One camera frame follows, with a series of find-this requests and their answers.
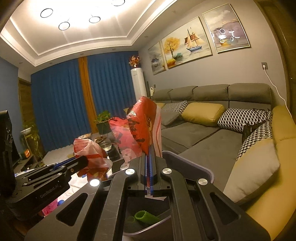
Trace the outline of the magenta plastic bag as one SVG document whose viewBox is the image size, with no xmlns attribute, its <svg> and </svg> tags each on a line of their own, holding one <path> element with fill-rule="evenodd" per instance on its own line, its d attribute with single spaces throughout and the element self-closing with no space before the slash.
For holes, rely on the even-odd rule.
<svg viewBox="0 0 296 241">
<path fill-rule="evenodd" d="M 57 207 L 58 207 L 58 199 L 55 199 L 53 202 L 51 202 L 45 208 L 42 209 L 42 213 L 43 213 L 44 216 L 48 216 Z"/>
</svg>

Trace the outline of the green foam net sleeve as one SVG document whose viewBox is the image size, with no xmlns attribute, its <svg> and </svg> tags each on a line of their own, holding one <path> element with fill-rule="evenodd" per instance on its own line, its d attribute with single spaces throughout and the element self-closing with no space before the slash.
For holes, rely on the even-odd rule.
<svg viewBox="0 0 296 241">
<path fill-rule="evenodd" d="M 135 223 L 136 221 L 140 221 L 146 225 L 154 225 L 157 222 L 161 221 L 161 219 L 145 210 L 140 210 L 134 216 L 129 216 L 126 221 L 128 223 Z"/>
</svg>

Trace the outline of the red white plastic bag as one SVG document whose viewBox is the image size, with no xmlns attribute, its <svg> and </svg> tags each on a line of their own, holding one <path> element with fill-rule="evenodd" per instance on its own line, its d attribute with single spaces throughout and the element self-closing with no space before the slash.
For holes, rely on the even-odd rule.
<svg viewBox="0 0 296 241">
<path fill-rule="evenodd" d="M 75 157 L 85 156 L 88 159 L 87 166 L 78 171 L 77 176 L 86 175 L 88 182 L 93 179 L 105 181 L 107 172 L 112 167 L 112 161 L 107 159 L 105 150 L 96 142 L 86 138 L 76 138 L 73 145 Z"/>
</svg>

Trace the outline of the red printed plastic bag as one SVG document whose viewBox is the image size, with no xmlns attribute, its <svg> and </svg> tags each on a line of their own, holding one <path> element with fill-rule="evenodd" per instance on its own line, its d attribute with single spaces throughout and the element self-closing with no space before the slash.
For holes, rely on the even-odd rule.
<svg viewBox="0 0 296 241">
<path fill-rule="evenodd" d="M 161 108 L 151 99 L 140 97 L 125 119 L 111 118 L 109 125 L 126 162 L 148 155 L 150 146 L 162 156 Z"/>
</svg>

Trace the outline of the grey plastic trash bin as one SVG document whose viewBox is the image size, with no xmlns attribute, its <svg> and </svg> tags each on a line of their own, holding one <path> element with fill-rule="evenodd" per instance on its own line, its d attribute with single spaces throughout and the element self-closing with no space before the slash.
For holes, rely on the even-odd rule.
<svg viewBox="0 0 296 241">
<path fill-rule="evenodd" d="M 206 167 L 170 151 L 163 151 L 163 158 L 167 167 L 180 172 L 184 178 L 193 181 L 205 178 L 210 183 L 214 182 L 213 172 Z M 138 211 L 147 211 L 160 221 L 153 225 L 143 223 L 134 217 Z M 123 236 L 132 240 L 173 240 L 169 198 L 128 197 Z"/>
</svg>

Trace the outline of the grey tv cabinet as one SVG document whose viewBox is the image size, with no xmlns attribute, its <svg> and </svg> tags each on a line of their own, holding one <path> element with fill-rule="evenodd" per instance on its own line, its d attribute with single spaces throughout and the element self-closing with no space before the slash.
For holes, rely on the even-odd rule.
<svg viewBox="0 0 296 241">
<path fill-rule="evenodd" d="M 28 158 L 19 160 L 14 165 L 14 173 L 20 173 L 23 171 L 39 168 L 44 166 L 44 162 L 41 158 L 37 158 L 35 155 L 31 154 Z"/>
</svg>

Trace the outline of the black flat television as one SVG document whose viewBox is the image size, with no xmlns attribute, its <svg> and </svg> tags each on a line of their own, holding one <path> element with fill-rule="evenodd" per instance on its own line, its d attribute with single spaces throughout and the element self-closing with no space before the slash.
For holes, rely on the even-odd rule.
<svg viewBox="0 0 296 241">
<path fill-rule="evenodd" d="M 1 196 L 9 197 L 15 190 L 14 164 L 20 160 L 16 149 L 12 124 L 7 110 L 1 111 Z"/>
</svg>

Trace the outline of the blue floral tablecloth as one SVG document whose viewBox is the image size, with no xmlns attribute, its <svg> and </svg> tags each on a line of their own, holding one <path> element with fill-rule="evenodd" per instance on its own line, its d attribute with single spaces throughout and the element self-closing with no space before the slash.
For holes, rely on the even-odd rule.
<svg viewBox="0 0 296 241">
<path fill-rule="evenodd" d="M 88 173 L 88 174 L 82 175 L 81 177 L 78 176 L 77 174 L 72 175 L 71 180 L 69 182 L 70 188 L 57 198 L 57 202 L 62 203 L 63 201 L 66 201 L 74 193 L 79 191 L 84 185 L 86 185 L 89 182 L 88 178 L 90 178 L 90 180 L 92 179 L 103 180 L 103 178 L 107 178 L 108 174 L 111 174 L 111 173 L 112 171 L 107 171 L 102 174 L 94 174 L 94 176 Z"/>
</svg>

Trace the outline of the blue curtains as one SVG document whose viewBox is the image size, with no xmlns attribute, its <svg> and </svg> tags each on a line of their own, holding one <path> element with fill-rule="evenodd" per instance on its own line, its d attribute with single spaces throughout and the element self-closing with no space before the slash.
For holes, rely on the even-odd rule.
<svg viewBox="0 0 296 241">
<path fill-rule="evenodd" d="M 90 93 L 97 113 L 107 110 L 125 117 L 136 102 L 129 58 L 137 51 L 91 55 L 86 58 Z M 45 151 L 68 146 L 91 131 L 77 59 L 45 68 L 31 76 L 32 102 Z"/>
</svg>

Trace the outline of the grey beige cushion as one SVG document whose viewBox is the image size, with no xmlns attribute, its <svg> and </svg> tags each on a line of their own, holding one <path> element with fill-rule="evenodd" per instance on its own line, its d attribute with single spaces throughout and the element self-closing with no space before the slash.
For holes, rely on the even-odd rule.
<svg viewBox="0 0 296 241">
<path fill-rule="evenodd" d="M 245 204 L 267 190 L 279 168 L 273 139 L 263 139 L 236 161 L 223 193 L 234 203 Z"/>
</svg>

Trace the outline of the large mustard corner cushion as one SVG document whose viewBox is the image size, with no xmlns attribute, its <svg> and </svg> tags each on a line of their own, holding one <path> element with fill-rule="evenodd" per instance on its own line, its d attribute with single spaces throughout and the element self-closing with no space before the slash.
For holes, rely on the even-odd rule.
<svg viewBox="0 0 296 241">
<path fill-rule="evenodd" d="M 246 213 L 267 230 L 271 240 L 295 240 L 295 122 L 285 106 L 273 108 L 272 129 L 280 169 Z"/>
</svg>

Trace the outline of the green potted plant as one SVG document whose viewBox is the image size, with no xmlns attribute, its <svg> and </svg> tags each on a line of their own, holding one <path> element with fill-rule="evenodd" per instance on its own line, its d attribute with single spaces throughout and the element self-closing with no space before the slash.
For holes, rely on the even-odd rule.
<svg viewBox="0 0 296 241">
<path fill-rule="evenodd" d="M 104 110 L 103 112 L 97 115 L 95 119 L 95 123 L 100 135 L 105 135 L 111 132 L 111 128 L 109 125 L 110 119 L 111 119 L 111 113 L 107 110 Z"/>
</svg>

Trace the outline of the grey sectional sofa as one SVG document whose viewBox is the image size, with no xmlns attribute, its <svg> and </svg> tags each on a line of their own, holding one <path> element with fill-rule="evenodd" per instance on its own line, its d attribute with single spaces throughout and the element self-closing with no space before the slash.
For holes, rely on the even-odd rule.
<svg viewBox="0 0 296 241">
<path fill-rule="evenodd" d="M 272 118 L 271 88 L 264 83 L 186 86 L 156 91 L 165 114 L 162 148 L 214 173 L 223 190 L 243 152 L 243 128 Z"/>
</svg>

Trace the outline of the mustard cushion near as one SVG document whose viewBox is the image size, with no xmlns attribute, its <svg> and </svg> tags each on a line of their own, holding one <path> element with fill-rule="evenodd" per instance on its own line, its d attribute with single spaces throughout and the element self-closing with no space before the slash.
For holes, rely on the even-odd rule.
<svg viewBox="0 0 296 241">
<path fill-rule="evenodd" d="M 225 111 L 226 108 L 222 104 L 193 102 L 185 108 L 181 116 L 190 123 L 215 127 Z"/>
</svg>

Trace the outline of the patterned cushion near bin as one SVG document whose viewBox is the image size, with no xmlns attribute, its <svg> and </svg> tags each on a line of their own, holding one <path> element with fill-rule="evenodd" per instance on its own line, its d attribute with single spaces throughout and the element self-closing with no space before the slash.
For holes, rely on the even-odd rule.
<svg viewBox="0 0 296 241">
<path fill-rule="evenodd" d="M 264 109 L 229 108 L 219 118 L 220 128 L 242 133 L 245 125 L 256 125 L 272 120 L 272 111 Z"/>
</svg>

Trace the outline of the black white patterned cushion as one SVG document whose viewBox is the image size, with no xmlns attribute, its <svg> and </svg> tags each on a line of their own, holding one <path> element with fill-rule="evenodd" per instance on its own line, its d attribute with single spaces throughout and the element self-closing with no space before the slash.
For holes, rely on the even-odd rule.
<svg viewBox="0 0 296 241">
<path fill-rule="evenodd" d="M 188 101 L 184 100 L 181 102 L 172 102 L 172 103 L 167 103 L 162 107 L 163 111 L 173 111 L 173 112 L 178 112 L 179 114 L 182 114 L 185 108 L 188 106 Z"/>
</svg>

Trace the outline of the orange curtain strip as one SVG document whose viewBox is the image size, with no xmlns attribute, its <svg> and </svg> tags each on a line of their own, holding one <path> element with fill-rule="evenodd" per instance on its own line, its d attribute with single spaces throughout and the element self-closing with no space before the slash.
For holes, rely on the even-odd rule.
<svg viewBox="0 0 296 241">
<path fill-rule="evenodd" d="M 79 66 L 81 86 L 82 86 L 83 97 L 84 97 L 84 102 L 85 102 L 85 107 L 86 107 L 90 128 L 92 133 L 96 133 L 98 132 L 96 123 L 95 123 L 97 115 L 96 115 L 96 109 L 95 109 L 95 104 L 93 100 L 91 84 L 89 79 L 87 57 L 78 58 L 78 66 Z"/>
</svg>

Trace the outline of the white standing air conditioner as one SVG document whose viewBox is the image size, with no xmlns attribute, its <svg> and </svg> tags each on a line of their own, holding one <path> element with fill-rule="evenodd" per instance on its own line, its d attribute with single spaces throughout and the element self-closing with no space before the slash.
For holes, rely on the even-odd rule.
<svg viewBox="0 0 296 241">
<path fill-rule="evenodd" d="M 138 101 L 141 96 L 147 96 L 144 75 L 142 72 L 142 68 L 133 68 L 130 70 L 130 72 L 132 75 L 132 83 L 133 83 L 135 98 L 136 98 L 136 101 Z"/>
</svg>

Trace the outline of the flower bouquet decoration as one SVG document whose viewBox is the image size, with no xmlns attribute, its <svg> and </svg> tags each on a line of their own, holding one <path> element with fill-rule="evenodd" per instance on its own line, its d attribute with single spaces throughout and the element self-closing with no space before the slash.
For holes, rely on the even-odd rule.
<svg viewBox="0 0 296 241">
<path fill-rule="evenodd" d="M 129 61 L 128 61 L 129 65 L 132 67 L 132 68 L 139 68 L 140 67 L 140 58 L 138 55 L 133 55 L 129 58 Z"/>
</svg>

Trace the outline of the small landscape painting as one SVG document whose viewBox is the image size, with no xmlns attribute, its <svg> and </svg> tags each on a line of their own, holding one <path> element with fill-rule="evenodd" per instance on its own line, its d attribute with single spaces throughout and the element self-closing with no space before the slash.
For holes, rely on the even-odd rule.
<svg viewBox="0 0 296 241">
<path fill-rule="evenodd" d="M 166 70 L 161 43 L 157 42 L 148 49 L 152 73 L 156 75 Z"/>
</svg>

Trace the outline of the sailboat tree painting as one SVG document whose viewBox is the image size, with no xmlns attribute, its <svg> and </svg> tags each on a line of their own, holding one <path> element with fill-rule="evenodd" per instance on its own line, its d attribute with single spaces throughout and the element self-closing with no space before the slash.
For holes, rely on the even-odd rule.
<svg viewBox="0 0 296 241">
<path fill-rule="evenodd" d="M 165 36 L 161 45 L 169 69 L 212 55 L 198 16 Z"/>
</svg>

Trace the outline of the purple sky painting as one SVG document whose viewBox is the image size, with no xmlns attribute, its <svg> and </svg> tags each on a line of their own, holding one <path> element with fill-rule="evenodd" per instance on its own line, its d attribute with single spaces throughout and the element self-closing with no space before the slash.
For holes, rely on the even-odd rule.
<svg viewBox="0 0 296 241">
<path fill-rule="evenodd" d="M 231 4 L 223 4 L 202 14 L 217 53 L 249 48 L 246 32 Z"/>
</svg>

